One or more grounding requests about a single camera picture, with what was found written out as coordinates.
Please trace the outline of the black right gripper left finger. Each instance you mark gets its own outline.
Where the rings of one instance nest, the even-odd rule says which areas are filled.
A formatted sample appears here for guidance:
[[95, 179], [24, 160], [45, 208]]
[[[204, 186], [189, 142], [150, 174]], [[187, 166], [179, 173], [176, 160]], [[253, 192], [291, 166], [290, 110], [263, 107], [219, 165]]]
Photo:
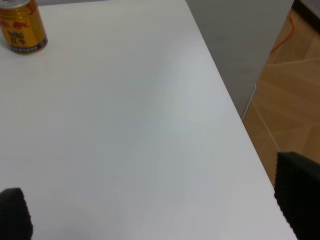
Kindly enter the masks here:
[[0, 193], [0, 238], [31, 240], [32, 236], [33, 224], [23, 191], [6, 188]]

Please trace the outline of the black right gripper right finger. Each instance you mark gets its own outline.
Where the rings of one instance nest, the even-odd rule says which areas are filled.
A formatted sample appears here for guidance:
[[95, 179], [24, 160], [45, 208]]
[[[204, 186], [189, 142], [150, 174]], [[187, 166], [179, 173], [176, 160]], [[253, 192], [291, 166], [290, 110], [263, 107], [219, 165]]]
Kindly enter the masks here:
[[320, 164], [278, 152], [274, 197], [298, 240], [320, 238]]

